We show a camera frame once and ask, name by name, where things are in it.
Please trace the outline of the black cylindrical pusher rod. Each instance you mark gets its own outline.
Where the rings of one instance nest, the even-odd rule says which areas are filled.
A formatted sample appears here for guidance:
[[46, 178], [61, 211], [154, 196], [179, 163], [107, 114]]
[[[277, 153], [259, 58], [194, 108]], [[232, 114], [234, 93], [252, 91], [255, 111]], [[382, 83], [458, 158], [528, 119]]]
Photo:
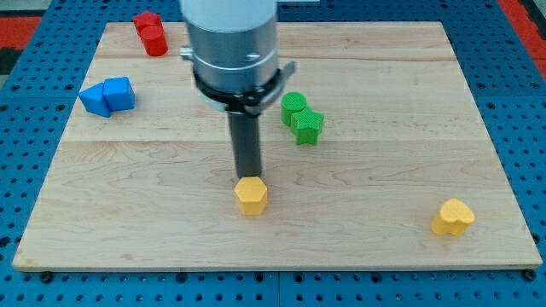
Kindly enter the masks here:
[[237, 176], [260, 177], [262, 164], [258, 118], [228, 113], [228, 121]]

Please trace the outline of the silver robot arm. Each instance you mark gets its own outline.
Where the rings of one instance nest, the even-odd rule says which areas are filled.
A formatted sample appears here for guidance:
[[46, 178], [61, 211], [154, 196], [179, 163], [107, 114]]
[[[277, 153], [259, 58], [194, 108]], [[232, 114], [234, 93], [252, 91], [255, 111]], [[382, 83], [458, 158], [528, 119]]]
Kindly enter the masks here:
[[262, 173], [258, 117], [282, 92], [273, 0], [181, 0], [205, 104], [226, 113], [238, 177]]

